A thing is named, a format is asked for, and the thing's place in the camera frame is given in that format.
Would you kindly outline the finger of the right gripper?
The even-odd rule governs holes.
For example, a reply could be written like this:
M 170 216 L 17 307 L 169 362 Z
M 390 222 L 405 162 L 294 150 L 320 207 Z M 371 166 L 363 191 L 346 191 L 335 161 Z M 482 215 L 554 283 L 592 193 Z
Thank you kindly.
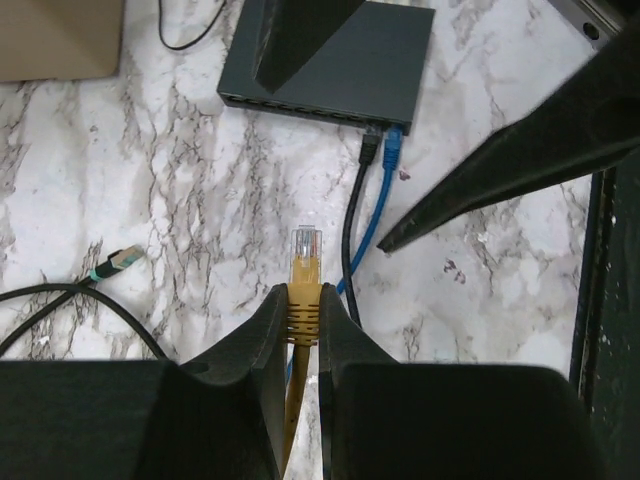
M 363 4 L 363 0 L 266 1 L 254 79 L 268 92 L 276 92 Z
M 522 119 L 494 132 L 383 237 L 395 252 L 470 211 L 602 171 L 639 147 L 639 32 L 625 29 Z

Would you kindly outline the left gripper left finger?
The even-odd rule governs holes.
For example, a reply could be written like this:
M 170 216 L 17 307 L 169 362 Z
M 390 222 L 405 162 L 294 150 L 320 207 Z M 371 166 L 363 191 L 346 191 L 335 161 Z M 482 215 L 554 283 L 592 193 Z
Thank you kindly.
M 278 479 L 288 294 L 185 364 L 5 361 L 5 479 Z

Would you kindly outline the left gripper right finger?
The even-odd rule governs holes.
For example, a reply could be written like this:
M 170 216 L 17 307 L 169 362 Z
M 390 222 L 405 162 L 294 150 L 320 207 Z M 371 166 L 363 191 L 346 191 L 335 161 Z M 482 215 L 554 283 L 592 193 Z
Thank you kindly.
M 557 371 L 401 363 L 320 297 L 319 404 L 327 479 L 603 479 L 586 411 Z

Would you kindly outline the black network switch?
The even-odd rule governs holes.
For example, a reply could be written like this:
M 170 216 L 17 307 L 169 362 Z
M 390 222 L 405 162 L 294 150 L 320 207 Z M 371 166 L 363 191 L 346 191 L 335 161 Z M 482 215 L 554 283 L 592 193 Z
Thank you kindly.
M 435 10 L 364 1 L 280 89 L 254 79 L 266 1 L 244 3 L 217 92 L 236 108 L 408 135 L 418 104 Z

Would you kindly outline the black power adapter with cable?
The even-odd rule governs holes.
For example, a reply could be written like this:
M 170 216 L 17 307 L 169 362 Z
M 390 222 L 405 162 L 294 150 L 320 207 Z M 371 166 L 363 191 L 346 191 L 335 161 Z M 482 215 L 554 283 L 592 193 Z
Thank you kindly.
M 172 52 L 183 52 L 195 47 L 205 40 L 214 29 L 224 13 L 228 2 L 214 1 L 209 9 L 210 18 L 196 23 L 189 23 L 188 19 L 174 19 L 168 17 L 172 10 L 182 7 L 184 12 L 193 10 L 197 1 L 158 1 L 157 2 L 157 34 L 160 44 Z

